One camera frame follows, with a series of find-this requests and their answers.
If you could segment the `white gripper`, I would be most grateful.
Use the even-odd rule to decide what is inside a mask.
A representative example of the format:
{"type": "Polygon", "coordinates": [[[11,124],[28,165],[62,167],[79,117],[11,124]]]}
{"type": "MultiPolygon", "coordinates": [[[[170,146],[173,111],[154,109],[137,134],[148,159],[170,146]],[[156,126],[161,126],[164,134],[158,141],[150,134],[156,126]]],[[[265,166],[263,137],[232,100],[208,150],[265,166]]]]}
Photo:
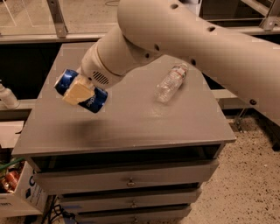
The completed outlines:
{"type": "Polygon", "coordinates": [[[94,86],[107,89],[123,79],[122,76],[111,73],[104,66],[98,53],[98,42],[87,50],[78,71],[79,75],[63,95],[63,100],[71,105],[77,105],[92,97],[95,94],[94,86]]]}

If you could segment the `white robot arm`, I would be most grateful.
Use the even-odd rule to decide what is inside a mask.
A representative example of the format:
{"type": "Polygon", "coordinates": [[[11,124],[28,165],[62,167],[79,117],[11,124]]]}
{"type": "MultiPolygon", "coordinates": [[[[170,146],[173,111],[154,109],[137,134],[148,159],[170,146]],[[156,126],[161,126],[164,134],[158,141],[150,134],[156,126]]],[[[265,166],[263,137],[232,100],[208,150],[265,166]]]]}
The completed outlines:
{"type": "Polygon", "coordinates": [[[162,55],[194,65],[280,124],[280,46],[210,24],[179,0],[120,0],[116,26],[87,50],[77,69],[83,86],[66,99],[83,102],[162,55]]]}

